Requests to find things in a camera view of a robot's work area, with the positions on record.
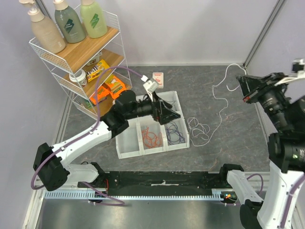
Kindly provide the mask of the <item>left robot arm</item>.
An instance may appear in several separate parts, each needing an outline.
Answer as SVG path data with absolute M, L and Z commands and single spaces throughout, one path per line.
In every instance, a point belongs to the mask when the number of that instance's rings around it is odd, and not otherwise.
M 123 91 L 115 100 L 111 109 L 96 124 L 76 136 L 49 146 L 44 143 L 38 147 L 33 169 L 34 175 L 30 182 L 31 188 L 36 178 L 42 182 L 42 187 L 54 191 L 65 183 L 87 182 L 93 187 L 101 187 L 105 177 L 95 163 L 73 165 L 72 161 L 94 146 L 106 142 L 121 134 L 129 127 L 129 120 L 137 117 L 151 116 L 161 125 L 181 117 L 172 109 L 172 105 L 161 99 L 156 93 L 138 101 L 131 90 Z

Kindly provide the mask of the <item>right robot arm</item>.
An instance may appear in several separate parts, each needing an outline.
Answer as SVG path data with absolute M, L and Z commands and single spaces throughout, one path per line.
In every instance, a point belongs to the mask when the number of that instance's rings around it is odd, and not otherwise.
M 276 132 L 268 137 L 269 186 L 260 197 L 242 167 L 224 164 L 218 182 L 232 187 L 240 201 L 240 221 L 246 229 L 289 229 L 299 191 L 305 181 L 305 99 L 291 102 L 288 84 L 298 80 L 284 73 L 265 77 L 237 75 L 243 101 L 259 103 Z

